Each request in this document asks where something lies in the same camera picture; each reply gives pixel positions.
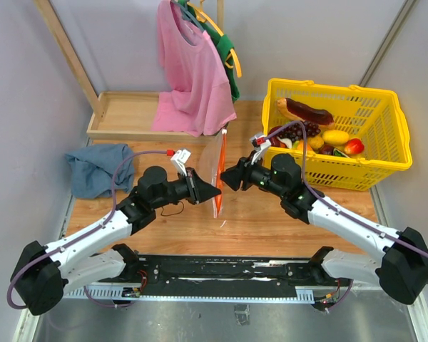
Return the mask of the clear zip top bag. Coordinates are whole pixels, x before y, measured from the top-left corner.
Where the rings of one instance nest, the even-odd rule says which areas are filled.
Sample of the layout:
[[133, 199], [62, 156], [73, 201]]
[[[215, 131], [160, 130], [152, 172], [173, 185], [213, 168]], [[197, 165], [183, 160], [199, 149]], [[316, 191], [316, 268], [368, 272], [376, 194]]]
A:
[[199, 175], [220, 190], [223, 188], [220, 175], [225, 170], [226, 135], [227, 129], [223, 128], [204, 147], [198, 161]]

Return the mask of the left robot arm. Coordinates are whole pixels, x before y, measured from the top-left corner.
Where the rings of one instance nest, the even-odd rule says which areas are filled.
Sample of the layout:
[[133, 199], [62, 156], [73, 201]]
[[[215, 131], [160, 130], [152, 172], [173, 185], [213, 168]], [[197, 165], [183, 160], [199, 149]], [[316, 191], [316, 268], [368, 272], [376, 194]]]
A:
[[63, 239], [45, 246], [27, 244], [11, 275], [8, 304], [16, 291], [23, 307], [39, 316], [50, 311], [65, 294], [104, 279], [134, 280], [139, 275], [137, 254], [122, 239], [147, 227], [156, 209], [187, 201], [204, 203], [218, 195], [217, 187], [202, 180], [189, 167], [169, 181], [160, 166], [146, 169], [131, 193], [113, 206], [106, 217]]

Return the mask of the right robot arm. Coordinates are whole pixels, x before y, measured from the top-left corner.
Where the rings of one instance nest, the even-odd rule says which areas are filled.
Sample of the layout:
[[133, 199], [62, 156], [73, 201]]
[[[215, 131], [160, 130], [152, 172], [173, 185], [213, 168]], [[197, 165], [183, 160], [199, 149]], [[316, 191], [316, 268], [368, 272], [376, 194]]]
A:
[[399, 231], [345, 209], [306, 185], [291, 155], [274, 156], [269, 168], [242, 157], [220, 178], [235, 191], [256, 186], [279, 197], [288, 216], [333, 232], [364, 251], [360, 255], [321, 248], [309, 267], [314, 283], [324, 285], [333, 278], [363, 281], [380, 286], [406, 305], [413, 304], [428, 285], [428, 248], [416, 229]]

